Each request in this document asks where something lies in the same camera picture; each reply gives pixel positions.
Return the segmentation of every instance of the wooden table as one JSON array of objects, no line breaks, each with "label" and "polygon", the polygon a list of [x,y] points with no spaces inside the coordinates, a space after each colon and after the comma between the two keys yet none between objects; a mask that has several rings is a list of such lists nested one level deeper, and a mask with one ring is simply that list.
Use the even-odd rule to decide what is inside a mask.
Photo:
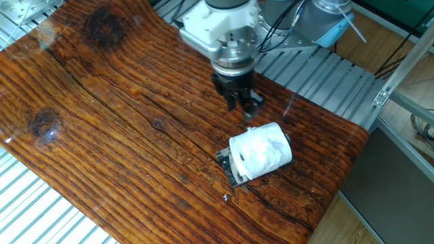
[{"label": "wooden table", "polygon": [[0,53],[0,139],[122,243],[305,243],[368,133],[257,75],[248,126],[296,162],[232,189],[216,151],[247,125],[211,73],[146,1],[71,0]]}]

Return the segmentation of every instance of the white object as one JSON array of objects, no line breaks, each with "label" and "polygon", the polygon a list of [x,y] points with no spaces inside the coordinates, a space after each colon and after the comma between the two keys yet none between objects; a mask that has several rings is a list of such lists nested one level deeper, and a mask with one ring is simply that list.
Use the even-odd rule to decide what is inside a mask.
[{"label": "white object", "polygon": [[258,23],[258,14],[257,0],[234,9],[214,9],[202,0],[182,17],[182,21],[187,32],[211,44],[230,30],[245,26],[254,28]]},{"label": "white object", "polygon": [[276,122],[248,128],[229,139],[231,154],[240,176],[253,180],[292,160],[289,142]]}]

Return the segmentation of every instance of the tissue paper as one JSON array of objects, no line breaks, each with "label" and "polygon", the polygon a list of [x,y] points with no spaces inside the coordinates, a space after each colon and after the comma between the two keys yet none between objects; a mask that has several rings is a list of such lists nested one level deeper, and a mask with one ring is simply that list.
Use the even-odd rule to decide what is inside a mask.
[{"label": "tissue paper", "polygon": [[244,134],[229,139],[229,146],[239,174],[250,180],[292,160],[290,145],[275,122],[248,128]]}]

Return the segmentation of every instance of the wooden floor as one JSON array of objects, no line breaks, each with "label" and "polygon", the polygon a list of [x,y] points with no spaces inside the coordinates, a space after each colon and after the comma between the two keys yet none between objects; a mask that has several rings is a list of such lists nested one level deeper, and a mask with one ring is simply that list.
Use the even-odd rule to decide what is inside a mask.
[{"label": "wooden floor", "polygon": [[[348,30],[338,42],[337,54],[375,73],[403,41],[403,37],[357,12],[355,15],[355,25],[368,43],[363,43],[353,30]],[[407,42],[391,61],[406,55],[413,46],[413,43]],[[434,80],[421,83],[434,78],[433,66],[434,56],[428,55],[416,65],[398,91],[425,108],[434,108]],[[408,111],[393,102],[388,102],[381,116],[434,165],[434,151],[414,133]],[[369,244],[377,241],[347,204],[337,196],[309,241],[309,244],[323,243]]]},{"label": "wooden floor", "polygon": [[377,244],[348,205],[336,196],[309,244]]}]

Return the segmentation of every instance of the metal grating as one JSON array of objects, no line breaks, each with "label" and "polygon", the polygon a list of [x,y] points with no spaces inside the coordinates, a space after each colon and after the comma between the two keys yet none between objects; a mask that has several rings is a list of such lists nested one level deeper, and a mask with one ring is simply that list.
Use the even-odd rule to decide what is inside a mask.
[{"label": "metal grating", "polygon": [[[197,2],[186,0],[180,15]],[[9,44],[44,21],[60,3],[21,26]],[[163,0],[154,9],[175,26],[171,17],[179,3]],[[16,27],[0,14],[0,47]],[[375,80],[374,75],[325,48],[265,54],[259,57],[256,71],[366,129],[380,112],[372,106],[372,100],[384,81]],[[0,196],[2,243],[117,243],[2,148]]]}]

